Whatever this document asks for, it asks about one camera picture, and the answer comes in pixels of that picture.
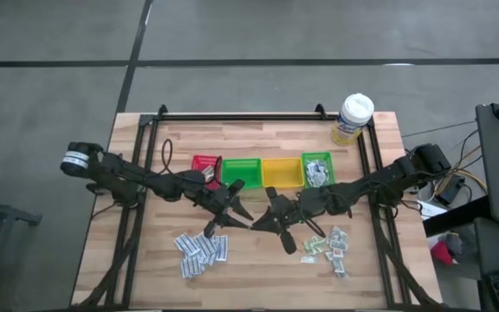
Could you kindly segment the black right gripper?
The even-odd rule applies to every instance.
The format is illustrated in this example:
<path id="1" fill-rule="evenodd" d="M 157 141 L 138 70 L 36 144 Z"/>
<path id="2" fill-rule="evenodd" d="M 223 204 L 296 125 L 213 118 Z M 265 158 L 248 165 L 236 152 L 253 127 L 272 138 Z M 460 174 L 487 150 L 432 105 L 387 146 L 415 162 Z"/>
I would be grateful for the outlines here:
<path id="1" fill-rule="evenodd" d="M 274 187 L 267 187 L 266 193 L 270 206 L 261 217 L 261 221 L 253 223 L 253 231 L 269 231 L 275 233 L 282 242 L 283 249 L 289 254 L 297 251 L 295 240 L 288 231 L 290 216 L 294 205 L 284 195 L 279 195 Z"/>

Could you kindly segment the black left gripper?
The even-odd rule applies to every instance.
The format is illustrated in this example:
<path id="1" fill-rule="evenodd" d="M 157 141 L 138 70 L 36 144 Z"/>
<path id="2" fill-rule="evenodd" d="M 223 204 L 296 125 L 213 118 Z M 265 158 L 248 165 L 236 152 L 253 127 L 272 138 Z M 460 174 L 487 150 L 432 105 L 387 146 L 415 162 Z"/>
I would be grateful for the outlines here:
<path id="1" fill-rule="evenodd" d="M 227 211 L 231 207 L 232 210 L 248 220 L 253 220 L 254 218 L 250 213 L 243 207 L 238 193 L 242 190 L 244 182 L 241 179 L 237 179 L 228 188 L 221 188 L 216 190 L 212 195 L 212 198 L 208 205 L 206 206 L 209 211 L 213 212 L 215 217 L 205 226 L 204 236 L 212 237 L 215 233 L 216 227 L 235 227 L 248 229 L 249 226 L 237 219 L 231 217 Z"/>

